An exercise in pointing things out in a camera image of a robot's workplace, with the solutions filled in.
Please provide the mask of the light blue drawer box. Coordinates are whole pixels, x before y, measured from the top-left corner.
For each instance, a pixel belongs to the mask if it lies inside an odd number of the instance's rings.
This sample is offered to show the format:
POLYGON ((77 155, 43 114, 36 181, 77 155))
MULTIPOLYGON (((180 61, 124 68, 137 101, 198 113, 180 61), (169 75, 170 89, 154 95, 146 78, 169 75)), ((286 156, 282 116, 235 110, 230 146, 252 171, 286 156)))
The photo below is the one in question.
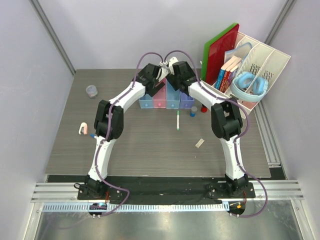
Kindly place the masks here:
POLYGON ((154 103, 153 98, 149 94, 145 94, 138 100, 141 109, 153 109, 154 103))
POLYGON ((175 90, 172 85, 166 81, 166 108, 179 109, 180 106, 180 92, 175 90))

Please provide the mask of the pink drawer box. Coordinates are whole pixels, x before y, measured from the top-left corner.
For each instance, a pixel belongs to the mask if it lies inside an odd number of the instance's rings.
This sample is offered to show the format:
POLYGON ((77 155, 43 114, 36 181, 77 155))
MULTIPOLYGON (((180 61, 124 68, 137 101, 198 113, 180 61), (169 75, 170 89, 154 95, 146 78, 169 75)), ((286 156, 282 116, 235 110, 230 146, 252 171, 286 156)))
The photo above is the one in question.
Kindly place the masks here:
POLYGON ((164 78, 161 83, 164 83, 164 86, 152 97, 153 107, 165 109, 167 106, 166 79, 164 78))

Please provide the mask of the purple drawer box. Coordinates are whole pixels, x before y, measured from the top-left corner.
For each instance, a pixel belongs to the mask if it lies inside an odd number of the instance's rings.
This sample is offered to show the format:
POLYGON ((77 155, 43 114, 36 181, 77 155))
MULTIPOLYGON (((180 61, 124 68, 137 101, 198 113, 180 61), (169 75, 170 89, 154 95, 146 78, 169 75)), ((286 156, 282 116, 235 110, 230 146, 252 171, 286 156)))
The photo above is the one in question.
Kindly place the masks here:
POLYGON ((191 109, 195 103, 195 100, 193 97, 187 95, 186 93, 180 91, 180 104, 179 108, 180 109, 191 109))

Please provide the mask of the blue glue bottle grey cap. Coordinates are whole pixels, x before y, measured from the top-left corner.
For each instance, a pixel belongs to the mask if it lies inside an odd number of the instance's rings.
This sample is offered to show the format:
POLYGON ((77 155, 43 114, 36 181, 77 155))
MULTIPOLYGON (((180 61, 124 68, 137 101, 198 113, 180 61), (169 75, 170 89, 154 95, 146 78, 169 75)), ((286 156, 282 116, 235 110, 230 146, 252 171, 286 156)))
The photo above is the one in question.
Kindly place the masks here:
POLYGON ((197 110, 198 110, 198 108, 197 108, 196 106, 193 106, 193 107, 190 109, 190 116, 191 116, 191 117, 195 117, 197 110))

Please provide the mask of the green capped white marker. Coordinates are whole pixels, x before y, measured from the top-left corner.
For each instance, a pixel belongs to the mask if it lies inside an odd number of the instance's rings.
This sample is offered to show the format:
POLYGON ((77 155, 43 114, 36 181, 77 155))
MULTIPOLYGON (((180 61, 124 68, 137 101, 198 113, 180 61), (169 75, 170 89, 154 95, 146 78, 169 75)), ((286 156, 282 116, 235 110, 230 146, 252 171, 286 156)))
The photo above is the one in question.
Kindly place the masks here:
POLYGON ((176 113, 176 130, 179 131, 180 130, 180 111, 177 110, 176 113))

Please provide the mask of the red glue bottle black cap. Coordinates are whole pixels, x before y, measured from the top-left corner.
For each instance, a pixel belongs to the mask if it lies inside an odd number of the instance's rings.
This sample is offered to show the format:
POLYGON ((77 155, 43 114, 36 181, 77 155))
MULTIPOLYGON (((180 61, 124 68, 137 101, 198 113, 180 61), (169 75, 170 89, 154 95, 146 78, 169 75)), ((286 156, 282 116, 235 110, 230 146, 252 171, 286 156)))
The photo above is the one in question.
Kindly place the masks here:
POLYGON ((201 112, 202 113, 206 113, 208 111, 208 109, 205 107, 205 106, 202 106, 201 107, 201 112))

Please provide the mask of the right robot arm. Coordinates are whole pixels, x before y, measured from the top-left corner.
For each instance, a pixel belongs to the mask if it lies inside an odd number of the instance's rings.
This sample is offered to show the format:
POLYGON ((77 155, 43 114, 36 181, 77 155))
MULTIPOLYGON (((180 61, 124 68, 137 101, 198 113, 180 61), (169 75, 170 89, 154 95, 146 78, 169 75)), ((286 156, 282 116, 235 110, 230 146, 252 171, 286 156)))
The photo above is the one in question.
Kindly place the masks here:
POLYGON ((225 158, 224 190, 233 198, 244 197, 249 187, 240 147, 243 119, 239 104, 234 98, 223 98, 197 79, 196 73, 186 61, 170 60, 166 79, 174 89, 198 100, 211 113, 211 129, 220 140, 225 158))

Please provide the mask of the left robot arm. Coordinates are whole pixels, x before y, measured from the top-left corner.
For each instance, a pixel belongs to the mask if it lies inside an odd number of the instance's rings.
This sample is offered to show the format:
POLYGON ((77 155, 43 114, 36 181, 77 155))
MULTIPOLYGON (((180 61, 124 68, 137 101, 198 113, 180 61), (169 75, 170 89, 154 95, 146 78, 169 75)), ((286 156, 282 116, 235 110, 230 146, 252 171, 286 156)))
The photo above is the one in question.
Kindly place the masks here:
POLYGON ((110 184, 105 180, 108 176, 108 164, 116 140, 124 130, 124 114, 138 99, 146 94, 153 97, 165 83, 163 79, 169 74, 166 66, 147 64, 135 74, 127 88, 116 97, 98 103, 94 129, 96 147, 91 168, 85 176, 84 183, 76 183, 78 198, 103 199, 107 195, 110 184))

